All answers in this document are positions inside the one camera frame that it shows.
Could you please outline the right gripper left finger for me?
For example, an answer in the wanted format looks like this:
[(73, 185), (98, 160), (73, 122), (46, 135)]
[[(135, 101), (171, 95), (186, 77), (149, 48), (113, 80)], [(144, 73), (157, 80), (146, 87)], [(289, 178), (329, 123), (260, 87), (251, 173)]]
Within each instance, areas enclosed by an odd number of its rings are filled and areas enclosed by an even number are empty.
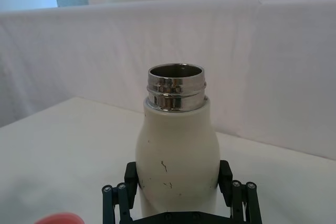
[(120, 223), (143, 223), (143, 219), (133, 220), (130, 216), (130, 209), (133, 208), (139, 178), (135, 162), (127, 164), (124, 182), (116, 187), (105, 185), (102, 188), (103, 211), (102, 223), (115, 223), (114, 209), (119, 205)]

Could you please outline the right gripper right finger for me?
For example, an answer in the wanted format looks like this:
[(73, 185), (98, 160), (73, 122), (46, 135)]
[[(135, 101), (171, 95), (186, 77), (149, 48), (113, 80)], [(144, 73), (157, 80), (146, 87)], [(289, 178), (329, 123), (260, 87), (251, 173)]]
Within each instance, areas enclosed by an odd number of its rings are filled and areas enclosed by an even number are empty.
[(221, 223), (262, 224), (257, 185), (234, 180), (228, 161), (220, 161), (218, 186), (226, 206), (230, 208), (230, 216), (223, 217)]

